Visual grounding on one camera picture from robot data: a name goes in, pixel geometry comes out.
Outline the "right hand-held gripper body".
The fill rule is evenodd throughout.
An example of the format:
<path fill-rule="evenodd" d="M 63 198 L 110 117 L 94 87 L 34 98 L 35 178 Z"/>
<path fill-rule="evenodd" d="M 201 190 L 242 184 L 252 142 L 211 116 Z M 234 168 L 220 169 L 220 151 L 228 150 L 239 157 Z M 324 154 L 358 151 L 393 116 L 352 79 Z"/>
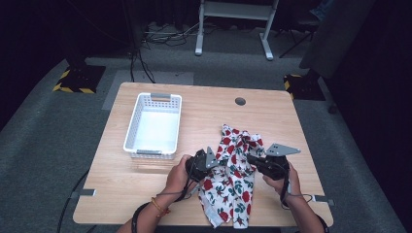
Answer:
<path fill-rule="evenodd" d="M 264 153 L 265 157 L 259 159 L 259 166 L 264 169 L 264 175 L 272 180 L 284 179 L 290 170 L 287 156 L 296 153 L 300 153 L 300 149 L 273 143 Z"/>

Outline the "blue cloth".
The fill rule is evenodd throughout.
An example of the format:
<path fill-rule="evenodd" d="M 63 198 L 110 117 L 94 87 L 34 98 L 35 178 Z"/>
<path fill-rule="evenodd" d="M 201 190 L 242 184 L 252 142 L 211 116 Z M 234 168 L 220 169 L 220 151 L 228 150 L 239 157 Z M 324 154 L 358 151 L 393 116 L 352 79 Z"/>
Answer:
<path fill-rule="evenodd" d="M 310 11 L 310 13 L 313 16 L 315 16 L 319 21 L 322 21 L 326 17 L 333 2 L 334 0 L 322 0 L 317 7 Z"/>

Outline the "white red floral garment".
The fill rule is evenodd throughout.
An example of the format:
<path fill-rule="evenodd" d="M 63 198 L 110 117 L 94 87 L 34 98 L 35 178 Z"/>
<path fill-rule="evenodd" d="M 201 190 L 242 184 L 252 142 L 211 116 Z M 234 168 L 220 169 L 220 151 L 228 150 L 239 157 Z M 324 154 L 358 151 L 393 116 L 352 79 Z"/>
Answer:
<path fill-rule="evenodd" d="M 198 194 L 214 228 L 228 222 L 235 229 L 249 226 L 257 167 L 248 161 L 248 155 L 264 155 L 261 136 L 224 124 L 216 152 L 218 166 L 203 180 Z"/>

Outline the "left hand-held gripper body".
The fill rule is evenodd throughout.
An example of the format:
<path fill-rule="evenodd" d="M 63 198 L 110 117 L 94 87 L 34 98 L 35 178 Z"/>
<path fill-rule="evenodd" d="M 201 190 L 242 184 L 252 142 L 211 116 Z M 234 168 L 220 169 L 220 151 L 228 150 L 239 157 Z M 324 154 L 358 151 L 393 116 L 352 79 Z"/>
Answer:
<path fill-rule="evenodd" d="M 218 160 L 211 148 L 208 147 L 206 150 L 199 150 L 195 156 L 186 161 L 186 171 L 191 180 L 199 183 L 217 165 Z"/>

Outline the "black yellow striped base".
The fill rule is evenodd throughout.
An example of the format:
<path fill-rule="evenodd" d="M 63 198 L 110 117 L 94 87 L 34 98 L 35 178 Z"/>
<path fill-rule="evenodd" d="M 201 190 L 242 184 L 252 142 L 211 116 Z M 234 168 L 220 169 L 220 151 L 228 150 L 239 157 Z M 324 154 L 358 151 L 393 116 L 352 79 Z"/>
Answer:
<path fill-rule="evenodd" d="M 310 82 L 304 76 L 287 74 L 283 77 L 283 82 L 286 92 L 293 100 L 326 100 L 317 81 Z"/>
<path fill-rule="evenodd" d="M 105 66 L 87 65 L 84 69 L 68 67 L 52 90 L 70 93 L 95 93 L 105 70 Z"/>

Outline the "person's right hand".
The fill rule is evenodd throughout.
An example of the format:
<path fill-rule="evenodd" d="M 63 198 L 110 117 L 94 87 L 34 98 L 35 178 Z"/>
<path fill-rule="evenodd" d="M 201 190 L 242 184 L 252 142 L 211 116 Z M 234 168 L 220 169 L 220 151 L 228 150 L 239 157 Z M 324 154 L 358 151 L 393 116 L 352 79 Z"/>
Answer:
<path fill-rule="evenodd" d="M 288 183 L 285 183 L 284 180 L 274 181 L 267 176 L 263 176 L 262 178 L 269 186 L 272 186 L 279 195 L 282 195 L 283 190 L 286 191 L 283 200 L 289 200 L 292 197 L 299 197 L 302 195 L 298 174 L 291 163 Z"/>

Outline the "white metal stand frame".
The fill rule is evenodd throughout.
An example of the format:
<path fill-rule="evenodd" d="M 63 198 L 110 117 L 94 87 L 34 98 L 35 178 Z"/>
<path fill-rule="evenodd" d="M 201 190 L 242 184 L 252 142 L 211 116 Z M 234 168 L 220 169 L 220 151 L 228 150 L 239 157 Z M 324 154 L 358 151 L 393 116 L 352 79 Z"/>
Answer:
<path fill-rule="evenodd" d="M 271 5 L 251 5 L 200 0 L 198 32 L 194 53 L 197 56 L 200 56 L 203 52 L 204 20 L 206 17 L 254 19 L 263 20 L 266 22 L 264 31 L 258 35 L 266 59 L 269 61 L 273 60 L 274 55 L 267 39 L 271 30 L 273 19 L 277 12 L 278 3 L 279 0 L 273 0 Z"/>

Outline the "grey metal table bracket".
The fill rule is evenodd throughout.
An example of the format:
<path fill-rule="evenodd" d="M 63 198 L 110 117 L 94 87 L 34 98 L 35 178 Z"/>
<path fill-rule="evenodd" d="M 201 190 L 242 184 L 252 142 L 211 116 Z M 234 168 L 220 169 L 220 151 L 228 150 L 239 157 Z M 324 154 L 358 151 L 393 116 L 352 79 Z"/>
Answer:
<path fill-rule="evenodd" d="M 327 203 L 329 206 L 335 206 L 335 202 L 333 199 L 328 198 L 323 195 L 312 195 L 312 200 L 314 202 L 321 202 L 321 203 Z"/>
<path fill-rule="evenodd" d="M 79 198 L 80 196 L 94 196 L 95 192 L 96 192 L 95 189 L 76 190 L 76 191 L 72 191 L 70 198 L 75 199 L 75 198 Z"/>

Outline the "dark chair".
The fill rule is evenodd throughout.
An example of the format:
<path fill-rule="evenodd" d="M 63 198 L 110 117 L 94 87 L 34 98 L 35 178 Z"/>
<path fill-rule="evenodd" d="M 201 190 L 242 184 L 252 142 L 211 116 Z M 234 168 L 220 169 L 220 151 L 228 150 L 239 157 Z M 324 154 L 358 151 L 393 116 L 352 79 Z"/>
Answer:
<path fill-rule="evenodd" d="M 289 32 L 292 36 L 293 45 L 285 50 L 280 55 L 280 58 L 283 58 L 306 39 L 311 41 L 314 34 L 317 32 L 319 25 L 320 21 L 309 13 L 290 15 L 287 21 L 281 26 L 279 34 L 281 34 L 282 32 Z M 304 36 L 299 40 L 296 40 L 293 34 L 294 31 L 303 33 Z"/>

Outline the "white plastic basket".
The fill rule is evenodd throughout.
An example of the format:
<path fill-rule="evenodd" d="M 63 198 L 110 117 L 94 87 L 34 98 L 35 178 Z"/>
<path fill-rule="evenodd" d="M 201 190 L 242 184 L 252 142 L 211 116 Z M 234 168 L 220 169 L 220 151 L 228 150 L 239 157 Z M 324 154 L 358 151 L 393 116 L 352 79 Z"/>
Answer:
<path fill-rule="evenodd" d="M 131 157 L 173 159 L 183 98 L 178 94 L 138 94 L 123 143 Z"/>

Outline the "grey curtain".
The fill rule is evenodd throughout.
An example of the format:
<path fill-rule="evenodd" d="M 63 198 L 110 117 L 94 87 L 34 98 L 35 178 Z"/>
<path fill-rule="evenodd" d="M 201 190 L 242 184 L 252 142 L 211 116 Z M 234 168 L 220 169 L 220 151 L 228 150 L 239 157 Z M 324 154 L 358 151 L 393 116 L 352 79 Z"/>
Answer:
<path fill-rule="evenodd" d="M 299 64 L 309 81 L 330 79 L 354 43 L 376 0 L 334 0 Z"/>

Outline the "person's left hand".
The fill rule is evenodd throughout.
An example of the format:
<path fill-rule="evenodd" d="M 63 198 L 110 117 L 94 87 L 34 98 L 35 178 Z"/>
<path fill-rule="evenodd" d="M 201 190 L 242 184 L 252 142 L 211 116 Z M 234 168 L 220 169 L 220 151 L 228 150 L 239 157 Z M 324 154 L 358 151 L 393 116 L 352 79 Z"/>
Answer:
<path fill-rule="evenodd" d="M 186 161 L 188 159 L 190 159 L 190 155 L 183 155 L 180 162 L 175 165 L 168 174 L 163 193 L 172 201 L 180 198 L 187 184 L 189 185 L 188 191 L 192 191 L 197 186 L 197 183 L 194 181 L 188 182 L 188 174 L 186 171 Z"/>

